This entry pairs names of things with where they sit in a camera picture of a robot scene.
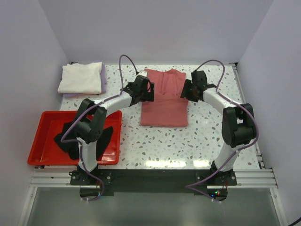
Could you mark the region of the pink t shirt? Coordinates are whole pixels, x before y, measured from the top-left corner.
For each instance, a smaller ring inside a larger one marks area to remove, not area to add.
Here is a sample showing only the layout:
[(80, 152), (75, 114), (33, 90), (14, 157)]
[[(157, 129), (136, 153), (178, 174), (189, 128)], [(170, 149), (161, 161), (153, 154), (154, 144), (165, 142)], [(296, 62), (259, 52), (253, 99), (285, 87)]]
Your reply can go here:
[(181, 98), (186, 73), (176, 69), (165, 72), (146, 69), (146, 72), (154, 83), (154, 101), (142, 103), (140, 125), (166, 128), (188, 126), (188, 100)]

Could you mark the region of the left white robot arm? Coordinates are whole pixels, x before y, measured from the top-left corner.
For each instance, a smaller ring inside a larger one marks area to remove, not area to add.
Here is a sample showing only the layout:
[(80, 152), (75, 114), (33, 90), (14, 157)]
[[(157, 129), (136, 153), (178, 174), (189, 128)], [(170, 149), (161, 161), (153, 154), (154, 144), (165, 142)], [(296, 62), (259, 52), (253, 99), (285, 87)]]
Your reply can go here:
[(94, 171), (97, 167), (96, 149), (106, 118), (139, 102), (153, 102), (154, 88), (149, 78), (139, 74), (117, 95), (99, 102), (90, 99), (82, 101), (74, 119), (74, 131), (79, 146), (79, 168), (83, 170), (80, 178), (87, 185), (97, 181), (97, 172)]

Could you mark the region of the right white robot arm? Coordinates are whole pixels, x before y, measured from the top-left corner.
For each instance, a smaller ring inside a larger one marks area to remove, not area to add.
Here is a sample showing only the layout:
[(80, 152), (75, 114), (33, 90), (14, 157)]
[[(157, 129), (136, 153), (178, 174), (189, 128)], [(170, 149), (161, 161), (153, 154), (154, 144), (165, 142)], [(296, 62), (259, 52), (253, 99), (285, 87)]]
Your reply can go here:
[(222, 115), (223, 146), (211, 165), (210, 181), (220, 185), (226, 180), (226, 173), (233, 170), (238, 152), (249, 145), (257, 136), (253, 107), (231, 101), (217, 91), (217, 86), (209, 84), (204, 71), (193, 71), (191, 79), (186, 79), (181, 98), (192, 102), (203, 101)]

